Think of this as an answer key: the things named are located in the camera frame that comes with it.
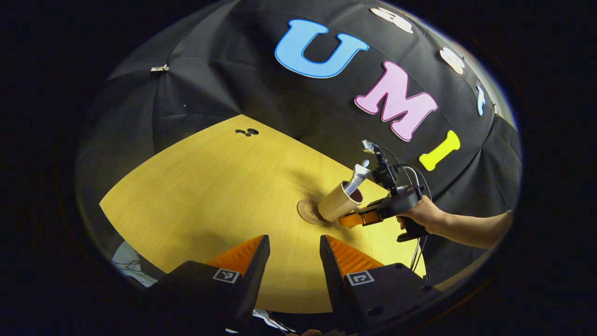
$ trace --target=cable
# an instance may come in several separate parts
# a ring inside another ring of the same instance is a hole
[[[425,176],[423,176],[421,171],[419,171],[419,169],[417,169],[416,167],[411,166],[410,164],[401,164],[401,166],[404,166],[411,170],[414,169],[413,172],[416,170],[418,172],[418,174],[421,175],[421,178],[423,179],[423,183],[425,184],[425,188],[427,188],[427,193],[429,194],[429,200],[433,201],[433,196],[431,196],[431,189],[429,189],[429,184],[427,184],[427,180],[425,180]],[[417,240],[417,247],[414,250],[413,260],[411,261],[411,270],[413,272],[414,272],[414,270],[417,269],[418,261],[421,259],[421,256],[423,255],[423,250],[425,249],[425,243],[427,243],[427,236],[425,236],[425,240],[423,241],[423,246],[421,246],[421,253],[418,255],[417,262],[414,263],[414,259],[417,257],[418,246],[420,243],[421,243],[421,238],[419,237]]]
[[[408,168],[408,169],[410,169],[410,170],[411,170],[411,172],[413,172],[413,174],[414,174],[414,177],[415,177],[415,178],[416,178],[416,180],[417,180],[417,187],[420,187],[421,185],[418,183],[418,176],[417,176],[417,173],[414,171],[414,169],[412,169],[412,168],[410,168],[410,167],[405,167],[405,168]]]
[[[429,189],[429,184],[427,184],[427,180],[425,180],[425,176],[423,176],[421,171],[419,171],[419,169],[417,169],[416,167],[411,166],[410,164],[403,163],[403,164],[401,164],[401,166],[410,167],[410,168],[416,170],[419,175],[421,175],[421,178],[423,178],[423,183],[425,184],[425,188],[427,188],[427,193],[429,194],[429,200],[433,201],[433,197],[431,196],[431,189]]]
[[[417,247],[414,248],[414,254],[413,254],[413,260],[411,260],[411,267],[410,269],[413,270],[414,267],[414,260],[417,258],[417,251],[418,251],[418,245],[421,242],[421,238],[417,238]]]
[[[293,330],[292,328],[289,328],[288,326],[284,325],[282,322],[280,322],[277,318],[275,318],[273,316],[273,312],[270,310],[266,310],[265,311],[267,314],[269,314],[269,317],[271,317],[272,320],[274,320],[274,322],[276,322],[277,324],[283,326],[284,328],[288,329],[290,332],[295,332],[296,330]]]
[[[277,324],[278,324],[278,322],[277,322],[277,321],[275,321],[275,320],[274,320],[274,321],[272,321],[272,317],[271,317],[271,316],[269,316],[269,313],[267,313],[267,315],[268,315],[268,316],[266,316],[266,315],[264,315],[264,314],[261,314],[261,312],[260,312],[260,311],[258,311],[258,310],[256,310],[256,309],[254,309],[253,311],[254,311],[254,312],[256,312],[257,314],[259,314],[259,315],[261,315],[261,316],[265,317],[265,318],[266,318],[267,320],[269,320],[270,322],[273,322],[273,323],[275,323],[275,324],[276,324],[276,329],[280,330],[280,332],[281,332],[281,333],[283,333],[284,335],[288,335],[288,333],[287,333],[287,332],[285,332],[284,330],[282,330],[282,328],[280,328],[280,327],[277,325]]]
[[[380,147],[379,149],[390,153],[390,155],[394,158],[394,160],[396,160],[396,163],[398,163],[398,167],[402,166],[402,163],[400,163],[400,161],[398,161],[398,158],[396,158],[396,156],[392,152],[390,152],[386,148],[382,148],[382,147]],[[402,169],[402,171],[404,172],[404,175],[406,175],[406,177],[408,179],[408,183],[410,183],[410,185],[413,185],[413,182],[410,180],[410,177],[408,177],[408,174],[404,171],[404,169]]]
[[[423,255],[423,249],[425,248],[425,243],[427,243],[427,237],[428,237],[428,236],[425,236],[425,240],[423,241],[423,246],[421,246],[421,254],[419,254],[419,255],[418,255],[418,258],[417,258],[417,263],[416,263],[416,264],[414,264],[413,272],[414,272],[414,270],[416,270],[416,269],[417,269],[418,261],[419,261],[419,259],[421,259],[421,256]]]

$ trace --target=coaster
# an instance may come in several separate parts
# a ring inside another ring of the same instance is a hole
[[[298,214],[311,224],[323,224],[324,220],[317,211],[317,203],[313,200],[300,200],[297,204]]]

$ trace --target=wooden table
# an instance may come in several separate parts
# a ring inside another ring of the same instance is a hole
[[[247,128],[259,134],[235,132]],[[363,153],[363,159],[369,156]],[[343,228],[337,222],[310,224],[299,216],[301,199],[320,201],[351,177],[340,163],[239,115],[150,158],[118,182],[100,206],[118,233],[166,273],[187,260],[207,262],[268,234],[270,257],[256,308],[323,313],[331,306],[320,235],[340,239],[383,264],[410,265],[416,246],[415,240],[396,242],[402,232],[395,218]],[[359,189],[362,206],[387,194],[371,181]],[[416,273],[425,274],[423,258]]]

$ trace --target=beige cup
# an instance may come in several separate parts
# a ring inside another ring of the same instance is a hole
[[[342,181],[317,205],[319,214],[326,221],[333,222],[363,203],[363,195],[360,190],[355,190],[349,197],[344,191],[346,185],[348,185],[348,181]]]

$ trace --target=human hand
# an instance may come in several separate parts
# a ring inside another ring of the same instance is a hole
[[[423,198],[418,201],[414,208],[396,216],[396,219],[400,223],[401,230],[405,229],[403,217],[408,217],[424,226],[428,233],[439,234],[445,231],[447,215],[447,213],[436,207],[427,195],[423,195]]]
[[[287,336],[298,336],[297,334],[288,334]],[[322,336],[321,331],[315,329],[309,329],[305,331],[301,336]]]

